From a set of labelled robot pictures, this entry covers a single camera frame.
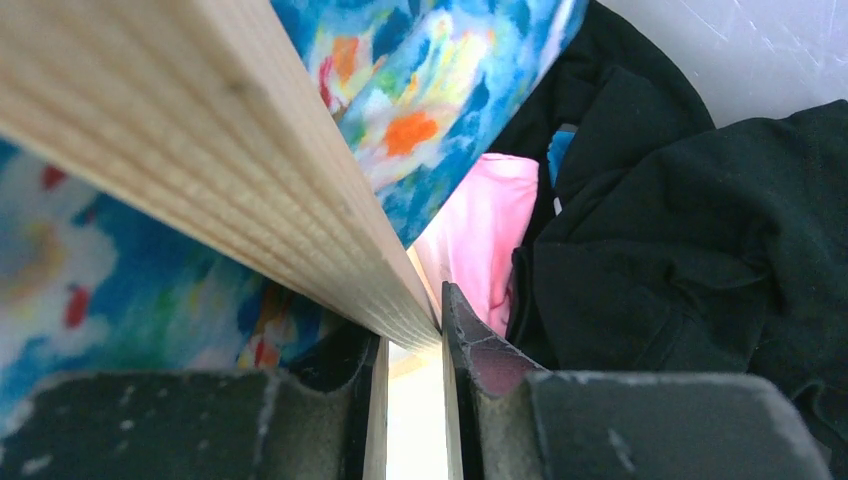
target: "colorful fabric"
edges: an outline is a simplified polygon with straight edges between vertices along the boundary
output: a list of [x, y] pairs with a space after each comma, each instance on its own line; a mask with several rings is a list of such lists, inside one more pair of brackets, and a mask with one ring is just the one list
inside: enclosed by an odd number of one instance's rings
[[404, 246], [553, 60], [588, 0], [271, 0]]
[[57, 371], [285, 365], [343, 321], [293, 295], [0, 141], [0, 420]]
[[413, 245], [436, 303], [442, 282], [456, 283], [500, 336], [509, 323], [512, 251], [530, 223], [538, 175], [535, 160], [483, 155]]

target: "fabric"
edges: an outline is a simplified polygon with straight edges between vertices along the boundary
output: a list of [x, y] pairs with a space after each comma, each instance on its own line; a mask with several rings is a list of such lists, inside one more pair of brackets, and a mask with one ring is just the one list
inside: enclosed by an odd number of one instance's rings
[[562, 123], [579, 130], [540, 196], [563, 211], [537, 204], [516, 252], [509, 339], [555, 368], [763, 376], [848, 476], [848, 103], [715, 130], [592, 3], [493, 148], [544, 162]]
[[272, 0], [405, 247], [580, 27], [588, 0]]
[[58, 371], [286, 365], [343, 324], [293, 295], [0, 141], [0, 434]]
[[501, 336], [510, 315], [512, 251], [533, 212], [538, 169], [526, 158], [483, 155], [413, 245], [439, 306], [442, 282], [456, 283]]

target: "black garment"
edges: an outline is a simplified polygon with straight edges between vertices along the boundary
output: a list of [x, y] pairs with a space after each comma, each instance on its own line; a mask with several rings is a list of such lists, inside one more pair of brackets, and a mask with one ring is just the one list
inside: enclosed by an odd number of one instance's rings
[[848, 476], [848, 103], [714, 130], [671, 62], [593, 3], [494, 148], [544, 164], [561, 123], [579, 127], [563, 211], [540, 195], [508, 339], [562, 369], [761, 375]]

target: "pink fabric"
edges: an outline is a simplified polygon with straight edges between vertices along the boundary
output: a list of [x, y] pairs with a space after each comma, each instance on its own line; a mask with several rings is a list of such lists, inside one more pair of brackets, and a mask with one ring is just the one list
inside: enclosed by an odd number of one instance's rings
[[538, 169], [526, 158], [483, 155], [413, 245], [439, 307], [442, 282], [456, 283], [501, 336], [509, 322], [512, 251], [533, 213]]

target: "multicolored cloth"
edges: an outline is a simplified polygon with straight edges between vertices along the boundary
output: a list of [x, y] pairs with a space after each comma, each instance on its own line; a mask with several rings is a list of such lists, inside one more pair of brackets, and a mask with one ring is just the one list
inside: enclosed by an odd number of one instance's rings
[[588, 0], [271, 0], [404, 246], [574, 38]]
[[0, 435], [57, 371], [286, 365], [343, 321], [0, 141]]

